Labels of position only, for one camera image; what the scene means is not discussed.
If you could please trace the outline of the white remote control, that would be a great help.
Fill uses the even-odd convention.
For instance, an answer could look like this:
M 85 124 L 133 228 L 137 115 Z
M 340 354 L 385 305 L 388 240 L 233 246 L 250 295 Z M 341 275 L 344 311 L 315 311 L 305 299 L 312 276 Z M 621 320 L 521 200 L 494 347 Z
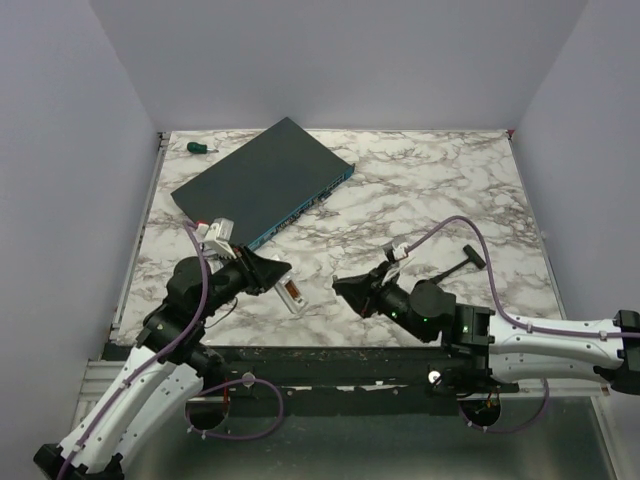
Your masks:
M 294 280 L 291 269 L 277 281 L 274 290 L 292 314 L 300 313 L 308 304 Z

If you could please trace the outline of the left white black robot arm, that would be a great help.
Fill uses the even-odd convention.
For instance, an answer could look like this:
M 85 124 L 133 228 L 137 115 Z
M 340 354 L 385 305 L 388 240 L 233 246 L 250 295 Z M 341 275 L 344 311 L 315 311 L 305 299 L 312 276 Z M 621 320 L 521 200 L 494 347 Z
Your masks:
M 205 320 L 240 293 L 267 292 L 291 269 L 244 246 L 232 252 L 217 271 L 202 255 L 176 264 L 166 297 L 93 410 L 59 443 L 36 452 L 47 478 L 124 478 L 141 447 L 191 396 L 220 387 L 224 361 L 201 342 Z

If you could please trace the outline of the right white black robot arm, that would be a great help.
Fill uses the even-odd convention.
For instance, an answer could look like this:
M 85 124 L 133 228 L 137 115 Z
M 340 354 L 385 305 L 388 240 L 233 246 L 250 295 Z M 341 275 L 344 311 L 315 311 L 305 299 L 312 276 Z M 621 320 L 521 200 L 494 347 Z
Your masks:
M 611 319 L 569 321 L 508 316 L 457 302 L 455 295 L 421 280 L 411 291 L 383 266 L 334 278 L 332 288 L 360 317 L 384 315 L 419 341 L 438 342 L 461 357 L 460 379 L 480 392 L 494 381 L 580 379 L 606 383 L 619 393 L 639 392 L 639 315 L 620 310 Z

